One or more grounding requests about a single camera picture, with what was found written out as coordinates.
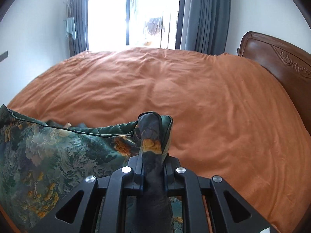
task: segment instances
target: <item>orange bedsheet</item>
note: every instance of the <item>orange bedsheet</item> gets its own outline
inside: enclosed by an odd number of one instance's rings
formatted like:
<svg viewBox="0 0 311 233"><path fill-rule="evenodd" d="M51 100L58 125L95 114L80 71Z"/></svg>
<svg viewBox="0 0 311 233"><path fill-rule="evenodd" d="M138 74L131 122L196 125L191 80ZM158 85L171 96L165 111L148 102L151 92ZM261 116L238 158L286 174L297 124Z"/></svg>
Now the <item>orange bedsheet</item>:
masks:
<svg viewBox="0 0 311 233"><path fill-rule="evenodd" d="M89 127L149 110L171 115L170 155L198 175L223 176L280 232L292 232L311 201L310 135L278 81L245 58L84 52L36 78L9 108Z"/></svg>

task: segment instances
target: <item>wooden headboard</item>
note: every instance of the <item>wooden headboard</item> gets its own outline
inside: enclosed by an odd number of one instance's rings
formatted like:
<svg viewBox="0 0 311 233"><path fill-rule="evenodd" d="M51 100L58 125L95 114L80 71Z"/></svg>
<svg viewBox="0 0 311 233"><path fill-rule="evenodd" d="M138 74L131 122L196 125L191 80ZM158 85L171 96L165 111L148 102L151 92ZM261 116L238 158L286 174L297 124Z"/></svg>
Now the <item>wooden headboard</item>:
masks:
<svg viewBox="0 0 311 233"><path fill-rule="evenodd" d="M311 54L281 39L247 32L239 56L258 62L282 84L311 134ZM309 232L311 205L293 233Z"/></svg>

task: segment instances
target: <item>window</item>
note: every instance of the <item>window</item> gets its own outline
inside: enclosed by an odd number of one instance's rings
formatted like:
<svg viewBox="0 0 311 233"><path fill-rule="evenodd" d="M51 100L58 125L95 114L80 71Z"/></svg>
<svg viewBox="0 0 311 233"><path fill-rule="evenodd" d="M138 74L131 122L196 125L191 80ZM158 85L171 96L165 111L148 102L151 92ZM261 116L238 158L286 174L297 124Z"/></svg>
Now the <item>window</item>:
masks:
<svg viewBox="0 0 311 233"><path fill-rule="evenodd" d="M180 2L184 0L89 0L90 50L120 50L126 44L175 49L181 37Z"/></svg>

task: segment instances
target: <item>metal screw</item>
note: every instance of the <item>metal screw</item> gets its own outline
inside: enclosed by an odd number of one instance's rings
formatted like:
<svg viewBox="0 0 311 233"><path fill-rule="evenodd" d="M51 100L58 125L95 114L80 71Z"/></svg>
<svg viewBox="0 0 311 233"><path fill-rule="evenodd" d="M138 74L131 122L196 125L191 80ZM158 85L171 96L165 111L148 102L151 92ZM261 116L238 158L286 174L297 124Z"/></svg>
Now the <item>metal screw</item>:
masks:
<svg viewBox="0 0 311 233"><path fill-rule="evenodd" d="M212 180L214 182L220 183L220 182L222 182L222 177L215 175L215 176L213 176Z"/></svg>
<svg viewBox="0 0 311 233"><path fill-rule="evenodd" d="M185 173L186 172L186 168L184 168L184 167L177 167L176 168L176 172L178 172L178 173Z"/></svg>
<svg viewBox="0 0 311 233"><path fill-rule="evenodd" d="M93 175L87 176L87 177L85 178L85 181L86 181L87 183L92 183L92 182L94 182L95 180L96 180L96 178L95 178L95 176L93 176Z"/></svg>
<svg viewBox="0 0 311 233"><path fill-rule="evenodd" d="M128 173L132 171L132 168L130 168L129 166L125 166L125 167L122 167L121 171L124 173Z"/></svg>

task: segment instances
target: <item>gray curtain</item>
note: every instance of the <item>gray curtain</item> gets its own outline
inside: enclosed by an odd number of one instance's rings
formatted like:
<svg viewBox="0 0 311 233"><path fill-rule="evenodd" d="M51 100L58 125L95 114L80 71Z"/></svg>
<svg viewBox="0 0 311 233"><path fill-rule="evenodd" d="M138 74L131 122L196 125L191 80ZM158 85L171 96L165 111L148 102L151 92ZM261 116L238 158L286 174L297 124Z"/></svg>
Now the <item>gray curtain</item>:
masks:
<svg viewBox="0 0 311 233"><path fill-rule="evenodd" d="M71 14L74 17L77 39L69 38L70 56L74 56L89 49L87 11L89 0L70 0L72 3Z"/></svg>
<svg viewBox="0 0 311 233"><path fill-rule="evenodd" d="M230 0L191 0L185 49L224 53L229 15Z"/></svg>

